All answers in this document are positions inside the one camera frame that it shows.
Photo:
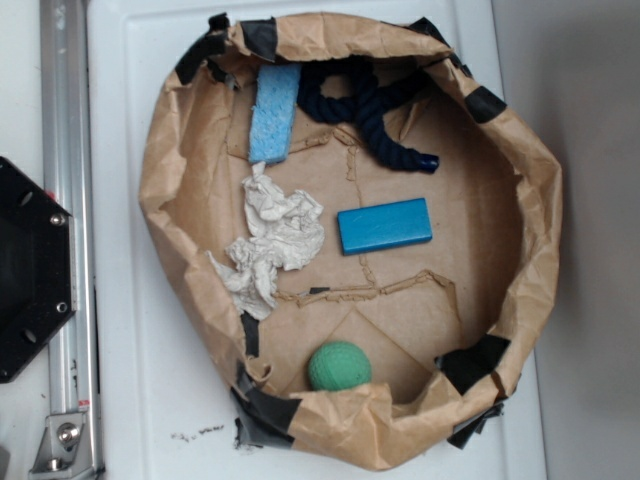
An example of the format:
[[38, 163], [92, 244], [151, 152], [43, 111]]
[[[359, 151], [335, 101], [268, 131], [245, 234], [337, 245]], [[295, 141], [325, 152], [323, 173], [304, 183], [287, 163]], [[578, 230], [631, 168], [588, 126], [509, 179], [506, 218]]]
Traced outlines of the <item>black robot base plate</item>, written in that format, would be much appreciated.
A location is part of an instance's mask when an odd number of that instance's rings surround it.
[[1, 159], [1, 382], [14, 381], [74, 313], [69, 213]]

